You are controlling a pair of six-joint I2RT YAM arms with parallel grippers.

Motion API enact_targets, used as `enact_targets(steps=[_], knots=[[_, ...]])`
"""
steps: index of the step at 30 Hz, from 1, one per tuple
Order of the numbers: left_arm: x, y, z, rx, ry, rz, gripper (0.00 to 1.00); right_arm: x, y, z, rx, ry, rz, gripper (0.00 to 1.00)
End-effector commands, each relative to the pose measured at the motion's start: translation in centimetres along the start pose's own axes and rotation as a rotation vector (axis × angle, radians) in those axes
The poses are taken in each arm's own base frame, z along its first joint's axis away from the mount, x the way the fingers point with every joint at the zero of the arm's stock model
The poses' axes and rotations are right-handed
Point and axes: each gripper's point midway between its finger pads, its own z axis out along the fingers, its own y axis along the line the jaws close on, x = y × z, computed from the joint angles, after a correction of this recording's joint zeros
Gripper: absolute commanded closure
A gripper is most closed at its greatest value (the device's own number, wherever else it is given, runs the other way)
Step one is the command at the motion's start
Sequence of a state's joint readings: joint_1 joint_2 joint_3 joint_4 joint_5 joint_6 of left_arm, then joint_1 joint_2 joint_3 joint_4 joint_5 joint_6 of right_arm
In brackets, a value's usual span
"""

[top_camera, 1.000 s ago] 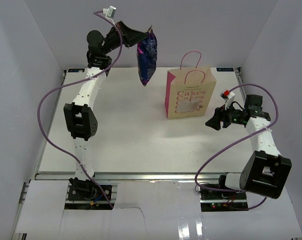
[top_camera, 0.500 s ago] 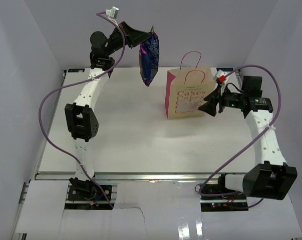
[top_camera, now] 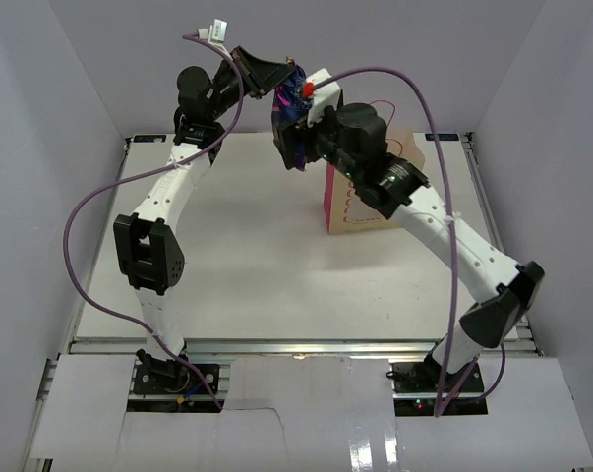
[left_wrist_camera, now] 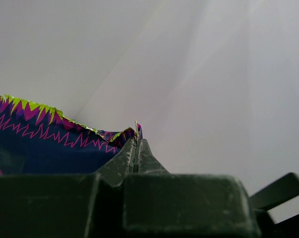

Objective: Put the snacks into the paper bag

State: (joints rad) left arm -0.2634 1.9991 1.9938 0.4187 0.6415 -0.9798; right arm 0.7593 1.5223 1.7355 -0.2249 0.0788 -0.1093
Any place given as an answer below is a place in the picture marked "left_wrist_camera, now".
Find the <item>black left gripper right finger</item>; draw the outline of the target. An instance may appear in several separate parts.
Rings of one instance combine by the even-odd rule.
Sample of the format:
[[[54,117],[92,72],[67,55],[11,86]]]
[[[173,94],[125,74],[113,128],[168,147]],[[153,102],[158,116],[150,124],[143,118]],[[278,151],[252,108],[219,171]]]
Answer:
[[[169,174],[152,154],[146,139],[141,139],[136,147],[136,172],[140,174]]]

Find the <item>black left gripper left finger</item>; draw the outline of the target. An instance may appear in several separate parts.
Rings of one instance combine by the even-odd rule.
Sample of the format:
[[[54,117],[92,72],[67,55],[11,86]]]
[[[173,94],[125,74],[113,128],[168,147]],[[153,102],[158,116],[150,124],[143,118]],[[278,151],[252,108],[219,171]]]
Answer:
[[[136,139],[130,138],[122,149],[107,163],[95,171],[95,174],[110,186],[120,186],[128,173],[133,173],[136,152]]]

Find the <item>purple snack bag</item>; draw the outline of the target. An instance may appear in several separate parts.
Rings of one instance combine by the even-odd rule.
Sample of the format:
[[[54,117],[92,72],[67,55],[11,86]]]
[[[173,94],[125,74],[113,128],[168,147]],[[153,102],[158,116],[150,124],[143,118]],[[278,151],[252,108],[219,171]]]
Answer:
[[[129,139],[141,137],[140,125],[97,130],[54,107],[0,96],[0,175],[93,173]]]

